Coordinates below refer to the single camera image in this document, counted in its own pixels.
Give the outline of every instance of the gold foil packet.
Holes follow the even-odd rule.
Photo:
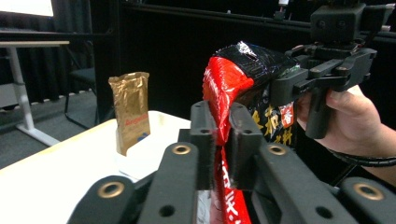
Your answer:
[[[128,148],[150,134],[148,83],[149,73],[135,72],[110,77],[117,119],[117,151],[126,156]]]

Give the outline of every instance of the human hand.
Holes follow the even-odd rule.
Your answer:
[[[300,98],[297,121],[305,130],[311,94]],[[365,97],[359,86],[344,92],[329,91],[326,104],[332,108],[326,136],[317,141],[334,151],[364,157],[385,156],[379,147],[382,128],[378,112],[370,99]]]

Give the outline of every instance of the chip bag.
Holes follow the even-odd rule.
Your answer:
[[[274,108],[269,102],[271,80],[282,77],[297,62],[282,53],[245,42],[218,50],[204,73],[204,100],[218,126],[215,155],[215,189],[210,209],[211,223],[250,223],[241,190],[232,189],[228,179],[225,144],[231,130],[230,107],[233,102],[245,105],[268,142],[292,147],[293,103]]]

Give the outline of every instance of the white desk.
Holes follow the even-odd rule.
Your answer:
[[[0,170],[0,223],[66,223],[97,180],[122,175],[120,170],[137,180],[157,170],[178,129],[190,122],[156,111],[148,116],[151,135],[127,158],[117,156],[112,119]]]
[[[18,104],[23,111],[23,124],[17,125],[17,128],[24,133],[29,134],[38,141],[53,146],[59,143],[55,138],[39,131],[35,128],[30,109],[29,99],[27,97],[26,87],[23,82],[20,60],[17,54],[17,48],[54,48],[61,45],[69,44],[68,41],[7,41],[0,42],[0,48],[7,49],[9,62],[11,65],[12,76],[14,77],[14,91],[17,96]]]

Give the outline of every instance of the gray floor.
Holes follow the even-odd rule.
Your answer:
[[[85,130],[70,122],[64,116],[64,100],[34,104],[31,106],[35,127],[50,136],[63,141]],[[91,91],[70,97],[69,112],[74,118],[93,126],[96,99]],[[16,129],[22,122],[22,112],[17,107],[12,111],[0,110],[0,169],[31,156],[45,148],[29,135]]]

